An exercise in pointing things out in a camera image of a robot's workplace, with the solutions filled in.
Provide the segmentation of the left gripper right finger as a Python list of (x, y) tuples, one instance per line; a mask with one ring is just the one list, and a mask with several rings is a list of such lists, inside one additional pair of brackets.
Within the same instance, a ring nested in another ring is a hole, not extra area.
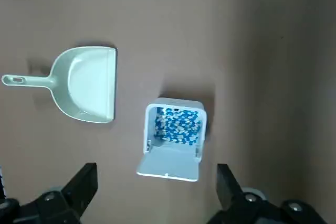
[(222, 209), (210, 223), (326, 223), (301, 200), (289, 199), (276, 206), (254, 190), (243, 191), (227, 164), (217, 165), (216, 192)]

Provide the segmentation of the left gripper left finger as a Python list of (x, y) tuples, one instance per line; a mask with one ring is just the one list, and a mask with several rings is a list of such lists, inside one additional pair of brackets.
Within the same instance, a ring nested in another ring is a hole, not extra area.
[(63, 188), (47, 191), (25, 205), (7, 196), (1, 176), (1, 223), (81, 223), (97, 190), (96, 163), (86, 163)]

